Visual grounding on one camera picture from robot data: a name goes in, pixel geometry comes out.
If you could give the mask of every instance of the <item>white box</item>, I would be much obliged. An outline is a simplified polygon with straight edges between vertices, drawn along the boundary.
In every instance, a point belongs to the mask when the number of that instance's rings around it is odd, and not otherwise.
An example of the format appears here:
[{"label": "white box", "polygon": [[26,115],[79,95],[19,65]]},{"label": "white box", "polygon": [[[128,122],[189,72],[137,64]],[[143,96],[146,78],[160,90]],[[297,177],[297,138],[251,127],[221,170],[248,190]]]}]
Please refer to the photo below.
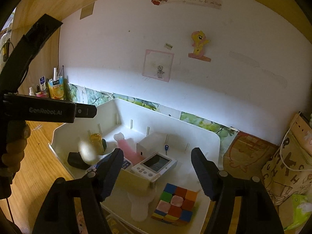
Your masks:
[{"label": "white box", "polygon": [[[130,146],[135,150],[136,143],[150,133],[167,134],[168,155],[178,161],[177,166],[162,176],[157,182],[156,198],[149,205],[149,216],[144,222],[135,222],[130,215],[131,203],[127,192],[114,187],[102,206],[118,219],[141,233],[148,234],[197,234],[204,223],[210,199],[204,195],[201,185],[191,164],[191,150],[199,147],[208,160],[218,164],[220,139],[208,130],[184,121],[166,116],[150,109],[135,105],[122,99],[113,99],[98,107],[93,119],[77,118],[72,124],[64,124],[54,131],[51,150],[73,178],[81,178],[85,171],[67,163],[69,152],[78,152],[78,138],[88,139],[88,130],[98,131],[100,124],[103,138],[107,142],[106,154],[116,148],[113,135],[122,132]],[[192,220],[183,227],[156,221],[150,216],[155,210],[160,194],[166,183],[200,191],[195,203]]]}]

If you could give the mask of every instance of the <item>wooden floor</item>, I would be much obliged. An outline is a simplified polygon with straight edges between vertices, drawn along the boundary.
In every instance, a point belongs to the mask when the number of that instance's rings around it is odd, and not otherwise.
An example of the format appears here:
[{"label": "wooden floor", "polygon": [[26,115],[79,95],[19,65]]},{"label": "wooden floor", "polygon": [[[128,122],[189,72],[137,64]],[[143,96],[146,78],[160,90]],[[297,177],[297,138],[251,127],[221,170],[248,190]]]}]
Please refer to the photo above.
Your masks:
[{"label": "wooden floor", "polygon": [[[21,170],[13,180],[12,195],[9,198],[14,221],[24,234],[31,233],[43,200],[55,179],[61,176],[66,180],[71,179],[70,174],[48,147],[54,129],[61,123],[28,122],[28,124],[32,134],[28,139]],[[241,199],[237,198],[228,234],[236,232],[240,203]],[[214,202],[211,202],[201,233],[208,224],[213,206]],[[0,201],[0,207],[6,217],[11,219],[5,200]],[[79,203],[76,203],[76,207],[79,211]]]}]

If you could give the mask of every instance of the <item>small white bottle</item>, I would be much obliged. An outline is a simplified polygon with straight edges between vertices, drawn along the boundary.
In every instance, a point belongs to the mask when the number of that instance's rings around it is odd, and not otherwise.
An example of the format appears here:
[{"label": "small white bottle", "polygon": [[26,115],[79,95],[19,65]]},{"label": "small white bottle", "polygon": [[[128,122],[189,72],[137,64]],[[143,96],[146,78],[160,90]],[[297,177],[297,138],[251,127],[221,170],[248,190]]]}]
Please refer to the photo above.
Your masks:
[{"label": "small white bottle", "polygon": [[35,96],[35,93],[32,87],[29,87],[29,96]]}]

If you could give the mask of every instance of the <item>white paper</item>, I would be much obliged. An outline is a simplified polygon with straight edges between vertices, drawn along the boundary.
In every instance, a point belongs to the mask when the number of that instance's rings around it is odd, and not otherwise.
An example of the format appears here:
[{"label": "white paper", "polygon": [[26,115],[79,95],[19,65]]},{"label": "white paper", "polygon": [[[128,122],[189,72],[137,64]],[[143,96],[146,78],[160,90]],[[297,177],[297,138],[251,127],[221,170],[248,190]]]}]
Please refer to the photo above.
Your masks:
[{"label": "white paper", "polygon": [[176,119],[180,119],[181,117],[181,111],[163,105],[159,106],[159,112]]},{"label": "white paper", "polygon": [[146,50],[143,76],[169,82],[174,54]]},{"label": "white paper", "polygon": [[77,94],[79,96],[79,98],[77,98],[78,103],[87,104],[88,103],[88,97],[87,97],[87,93],[85,91],[85,88],[78,86],[77,92],[79,92],[79,94]]}]

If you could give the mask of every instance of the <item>colorful cube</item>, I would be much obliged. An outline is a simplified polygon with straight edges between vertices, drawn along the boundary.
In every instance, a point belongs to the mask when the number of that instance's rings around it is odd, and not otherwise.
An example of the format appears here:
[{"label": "colorful cube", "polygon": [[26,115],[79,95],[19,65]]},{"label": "colorful cube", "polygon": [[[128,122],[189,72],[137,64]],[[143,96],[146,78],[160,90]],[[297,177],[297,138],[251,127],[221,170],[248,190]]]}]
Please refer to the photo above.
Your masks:
[{"label": "colorful cube", "polygon": [[183,226],[191,221],[197,192],[166,184],[152,218],[167,224]]}]

